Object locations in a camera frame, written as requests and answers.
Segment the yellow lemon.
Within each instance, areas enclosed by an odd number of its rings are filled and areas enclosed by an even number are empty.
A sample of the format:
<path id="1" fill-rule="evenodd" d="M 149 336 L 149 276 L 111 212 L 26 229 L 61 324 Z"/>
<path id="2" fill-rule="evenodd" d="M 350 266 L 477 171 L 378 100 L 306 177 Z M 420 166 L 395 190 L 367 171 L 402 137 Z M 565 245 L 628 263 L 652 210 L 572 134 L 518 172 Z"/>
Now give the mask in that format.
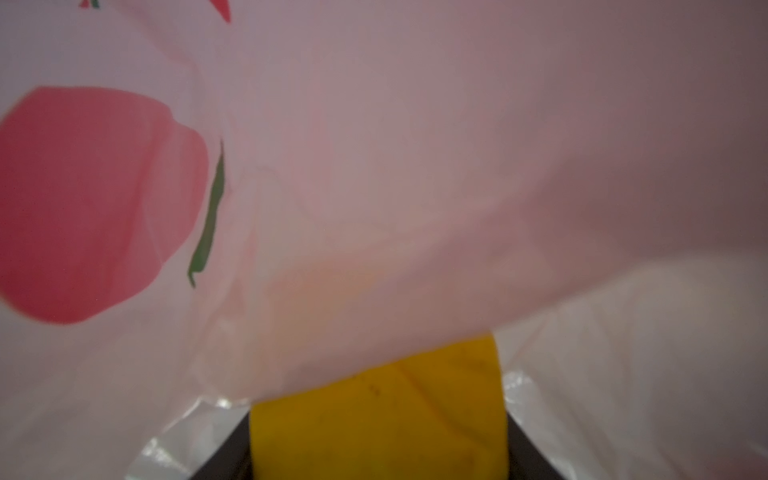
<path id="1" fill-rule="evenodd" d="M 256 404 L 257 479 L 505 479 L 507 414 L 486 335 Z"/>

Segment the pink plastic bag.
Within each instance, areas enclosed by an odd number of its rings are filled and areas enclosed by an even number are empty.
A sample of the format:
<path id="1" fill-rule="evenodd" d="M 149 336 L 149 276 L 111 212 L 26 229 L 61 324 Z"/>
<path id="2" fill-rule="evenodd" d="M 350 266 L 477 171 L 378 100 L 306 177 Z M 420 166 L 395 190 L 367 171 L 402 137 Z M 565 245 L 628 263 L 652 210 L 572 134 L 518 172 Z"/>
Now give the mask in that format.
<path id="1" fill-rule="evenodd" d="M 5 1 L 1 475 L 484 335 L 592 479 L 767 475 L 763 1 Z"/>

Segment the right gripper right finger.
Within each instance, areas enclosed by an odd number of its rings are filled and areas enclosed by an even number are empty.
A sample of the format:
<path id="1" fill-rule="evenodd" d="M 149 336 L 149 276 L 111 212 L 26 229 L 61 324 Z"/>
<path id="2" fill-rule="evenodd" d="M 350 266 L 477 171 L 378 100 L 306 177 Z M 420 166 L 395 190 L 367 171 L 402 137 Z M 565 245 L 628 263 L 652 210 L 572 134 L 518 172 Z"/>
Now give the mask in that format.
<path id="1" fill-rule="evenodd" d="M 564 480 L 563 475 L 536 448 L 509 413 L 507 451 L 509 480 Z"/>

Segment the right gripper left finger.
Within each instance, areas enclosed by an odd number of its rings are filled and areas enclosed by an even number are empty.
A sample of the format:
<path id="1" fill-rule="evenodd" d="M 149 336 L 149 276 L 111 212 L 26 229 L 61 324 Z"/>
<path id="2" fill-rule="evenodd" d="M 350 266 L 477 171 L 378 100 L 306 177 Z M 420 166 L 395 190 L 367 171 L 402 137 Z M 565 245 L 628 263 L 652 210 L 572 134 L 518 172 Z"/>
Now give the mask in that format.
<path id="1" fill-rule="evenodd" d="M 191 480 L 252 480 L 248 414 Z"/>

